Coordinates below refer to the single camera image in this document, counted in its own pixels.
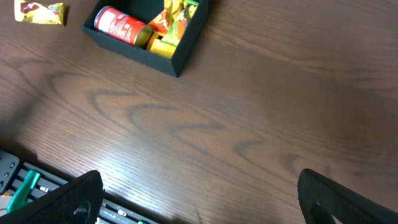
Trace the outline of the green orange snack packet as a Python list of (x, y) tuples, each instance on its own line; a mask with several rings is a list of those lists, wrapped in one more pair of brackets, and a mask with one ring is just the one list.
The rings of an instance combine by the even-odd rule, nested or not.
[(177, 46), (181, 41), (199, 3), (194, 0), (165, 0), (167, 33), (162, 41)]

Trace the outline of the red soda can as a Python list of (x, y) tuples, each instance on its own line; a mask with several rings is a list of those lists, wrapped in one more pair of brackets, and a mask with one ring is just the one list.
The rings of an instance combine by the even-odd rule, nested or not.
[(154, 33), (149, 24), (112, 6), (105, 6), (97, 13), (94, 27), (114, 38), (143, 49)]

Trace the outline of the small yellow candy packet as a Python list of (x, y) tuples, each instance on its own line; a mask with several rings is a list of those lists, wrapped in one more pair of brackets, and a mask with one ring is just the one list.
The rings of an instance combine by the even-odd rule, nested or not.
[(171, 59), (176, 50), (176, 46), (163, 42), (160, 38), (161, 36), (153, 34), (147, 44), (147, 51), (163, 58)]

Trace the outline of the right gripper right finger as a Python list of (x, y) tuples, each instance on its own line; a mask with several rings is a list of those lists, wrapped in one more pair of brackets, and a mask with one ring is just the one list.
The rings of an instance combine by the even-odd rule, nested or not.
[(298, 200), (305, 223), (397, 223), (397, 212), (311, 169), (301, 171)]

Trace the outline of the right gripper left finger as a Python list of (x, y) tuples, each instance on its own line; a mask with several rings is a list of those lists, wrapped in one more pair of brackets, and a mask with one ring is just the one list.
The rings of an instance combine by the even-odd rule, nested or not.
[(6, 214), (1, 216), (1, 224), (96, 223), (104, 197), (103, 182), (97, 170), (91, 170), (27, 203), (26, 198), (39, 179), (38, 172), (28, 172), (11, 198)]

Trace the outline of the yellow orange snack packet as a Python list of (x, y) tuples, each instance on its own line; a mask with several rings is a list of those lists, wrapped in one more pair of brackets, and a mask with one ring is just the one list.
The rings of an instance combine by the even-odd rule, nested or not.
[(149, 24), (157, 35), (166, 35), (182, 9), (183, 0), (164, 0), (164, 10)]

